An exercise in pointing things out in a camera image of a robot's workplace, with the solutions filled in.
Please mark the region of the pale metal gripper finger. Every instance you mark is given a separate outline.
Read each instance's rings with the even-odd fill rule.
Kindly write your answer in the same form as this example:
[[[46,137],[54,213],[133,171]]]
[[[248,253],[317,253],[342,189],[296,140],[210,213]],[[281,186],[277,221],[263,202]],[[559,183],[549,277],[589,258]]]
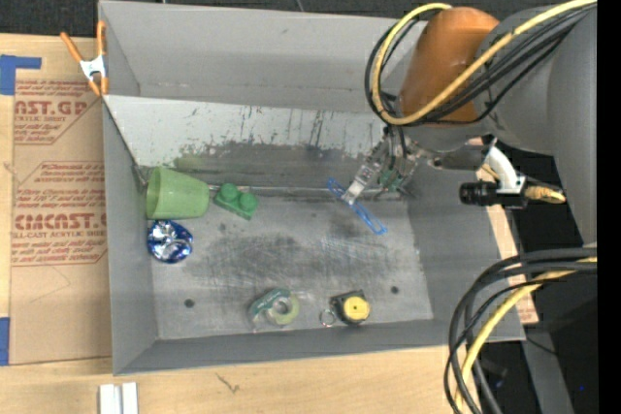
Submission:
[[[341,200],[346,204],[355,204],[360,195],[376,177],[378,167],[375,164],[363,164],[354,176],[349,186],[341,194]]]

